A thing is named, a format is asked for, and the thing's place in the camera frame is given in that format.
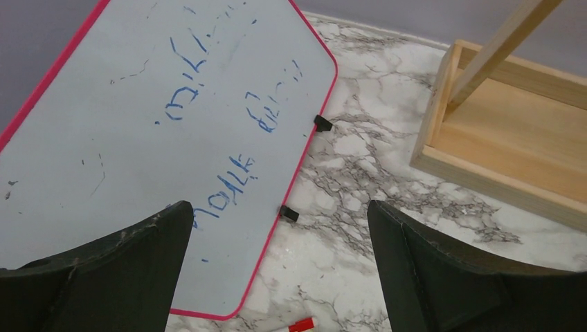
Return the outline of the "pink framed whiteboard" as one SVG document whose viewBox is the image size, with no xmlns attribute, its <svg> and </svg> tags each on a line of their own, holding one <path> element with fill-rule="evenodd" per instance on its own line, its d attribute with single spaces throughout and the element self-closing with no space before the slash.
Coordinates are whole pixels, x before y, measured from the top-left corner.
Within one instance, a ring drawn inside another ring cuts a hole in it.
<svg viewBox="0 0 587 332">
<path fill-rule="evenodd" d="M 292 1 L 99 1 L 1 133 L 1 266 L 188 201 L 171 311 L 234 317 L 337 76 Z"/>
</svg>

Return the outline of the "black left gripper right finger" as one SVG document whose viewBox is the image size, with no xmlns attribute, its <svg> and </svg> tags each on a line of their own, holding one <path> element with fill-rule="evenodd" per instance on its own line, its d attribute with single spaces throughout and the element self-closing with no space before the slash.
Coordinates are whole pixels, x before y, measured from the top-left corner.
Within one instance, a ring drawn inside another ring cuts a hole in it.
<svg viewBox="0 0 587 332">
<path fill-rule="evenodd" d="M 586 274 L 491 254 L 383 201 L 368 227 L 393 331 L 585 331 Z"/>
</svg>

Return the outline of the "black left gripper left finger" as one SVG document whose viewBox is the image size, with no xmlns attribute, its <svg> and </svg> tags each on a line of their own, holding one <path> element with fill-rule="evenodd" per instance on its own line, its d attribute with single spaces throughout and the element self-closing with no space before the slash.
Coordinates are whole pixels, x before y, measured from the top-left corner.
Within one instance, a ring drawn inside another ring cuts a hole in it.
<svg viewBox="0 0 587 332">
<path fill-rule="evenodd" d="M 1 270 L 2 331 L 163 331 L 192 231 L 179 201 L 60 254 Z"/>
</svg>

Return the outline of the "red capped marker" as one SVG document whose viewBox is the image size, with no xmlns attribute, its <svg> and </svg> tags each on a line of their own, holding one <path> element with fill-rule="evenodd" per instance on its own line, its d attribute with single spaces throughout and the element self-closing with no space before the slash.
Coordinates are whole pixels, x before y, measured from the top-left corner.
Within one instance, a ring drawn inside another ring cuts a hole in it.
<svg viewBox="0 0 587 332">
<path fill-rule="evenodd" d="M 294 322 L 288 326 L 283 326 L 272 330 L 271 332 L 304 332 L 314 331 L 318 326 L 318 322 L 314 317 L 307 317 L 297 322 Z"/>
</svg>

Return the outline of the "wooden clothes rack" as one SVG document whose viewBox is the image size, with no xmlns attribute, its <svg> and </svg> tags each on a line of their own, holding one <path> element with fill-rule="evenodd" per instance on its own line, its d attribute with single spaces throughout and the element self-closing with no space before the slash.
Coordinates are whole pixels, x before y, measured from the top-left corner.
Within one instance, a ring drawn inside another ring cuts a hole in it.
<svg viewBox="0 0 587 332">
<path fill-rule="evenodd" d="M 411 157 L 423 172 L 586 230 L 586 78 L 513 56 L 559 5 L 523 1 L 439 66 Z"/>
</svg>

